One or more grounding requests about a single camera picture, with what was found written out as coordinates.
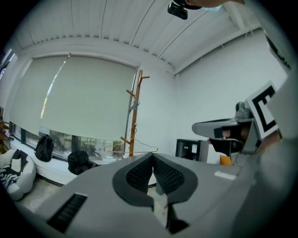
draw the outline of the white wall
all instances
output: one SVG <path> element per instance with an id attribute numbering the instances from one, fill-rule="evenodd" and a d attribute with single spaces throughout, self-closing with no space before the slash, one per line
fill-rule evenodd
<path id="1" fill-rule="evenodd" d="M 135 138 L 149 146 L 156 146 L 159 153 L 175 155 L 175 79 L 169 73 L 146 63 L 142 63 L 140 69 L 143 70 L 143 76 L 150 78 L 143 79 L 141 84 Z M 154 150 L 155 148 L 135 142 L 136 152 Z"/>
<path id="2" fill-rule="evenodd" d="M 12 58 L 12 60 L 9 62 L 2 78 L 0 79 L 0 106 L 3 108 L 5 108 L 6 106 L 10 89 L 12 87 L 12 84 L 14 83 L 12 80 L 9 80 L 9 79 L 11 78 L 11 75 L 14 71 L 17 60 L 18 60 L 18 57 L 15 55 Z"/>
<path id="3" fill-rule="evenodd" d="M 210 52 L 176 76 L 178 137 L 206 139 L 192 132 L 194 123 L 233 117 L 236 103 L 270 80 L 276 89 L 281 87 L 285 72 L 269 52 L 264 32 L 254 34 Z M 219 163 L 219 155 L 210 146 L 208 162 Z"/>

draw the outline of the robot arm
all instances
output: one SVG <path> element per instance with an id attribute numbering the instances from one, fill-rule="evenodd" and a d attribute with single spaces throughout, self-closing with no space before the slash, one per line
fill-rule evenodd
<path id="1" fill-rule="evenodd" d="M 278 129 L 273 117 L 266 108 L 267 101 L 274 95 L 272 83 L 268 83 L 245 102 L 236 104 L 235 117 L 195 123 L 192 131 L 210 138 L 215 151 L 233 157 L 237 154 L 254 155 L 262 147 L 266 136 Z M 241 131 L 249 129 L 243 138 Z"/>

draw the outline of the black camera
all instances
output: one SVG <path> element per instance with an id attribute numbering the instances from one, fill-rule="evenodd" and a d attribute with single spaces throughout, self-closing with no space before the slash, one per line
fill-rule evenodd
<path id="1" fill-rule="evenodd" d="M 170 3 L 168 6 L 168 13 L 181 18 L 182 20 L 186 20 L 188 18 L 187 9 L 197 10 L 201 9 L 201 7 L 198 6 L 190 6 L 188 5 L 185 0 L 174 0 L 174 2 Z"/>
<path id="2" fill-rule="evenodd" d="M 181 18 L 182 20 L 186 20 L 188 18 L 187 11 L 180 5 L 171 2 L 168 6 L 168 13 Z"/>

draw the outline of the vent grille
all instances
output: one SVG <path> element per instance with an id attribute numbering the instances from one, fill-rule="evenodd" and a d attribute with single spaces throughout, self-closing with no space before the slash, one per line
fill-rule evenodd
<path id="1" fill-rule="evenodd" d="M 47 223 L 64 233 L 86 199 L 87 197 L 84 195 L 74 194 Z"/>

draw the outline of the white ceiling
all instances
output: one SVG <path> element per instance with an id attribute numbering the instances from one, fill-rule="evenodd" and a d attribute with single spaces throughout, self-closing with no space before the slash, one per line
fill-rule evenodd
<path id="1" fill-rule="evenodd" d="M 169 3 L 44 0 L 13 37 L 22 49 L 68 37 L 118 41 L 169 63 L 177 73 L 221 44 L 260 27 L 254 15 L 241 5 L 228 3 L 217 12 L 189 11 L 189 18 L 181 20 L 167 13 Z"/>

